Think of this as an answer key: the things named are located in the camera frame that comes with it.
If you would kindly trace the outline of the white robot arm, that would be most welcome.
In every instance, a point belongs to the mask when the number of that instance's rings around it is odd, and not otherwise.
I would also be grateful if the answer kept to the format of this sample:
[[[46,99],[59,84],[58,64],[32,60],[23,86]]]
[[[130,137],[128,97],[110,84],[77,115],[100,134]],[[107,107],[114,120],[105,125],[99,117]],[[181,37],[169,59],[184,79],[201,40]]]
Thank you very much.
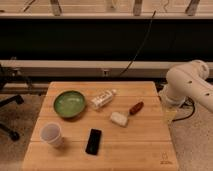
[[[170,68],[166,74],[167,84],[159,92],[162,103],[167,107],[180,107],[187,97],[213,112],[213,85],[206,79],[208,65],[193,60]]]

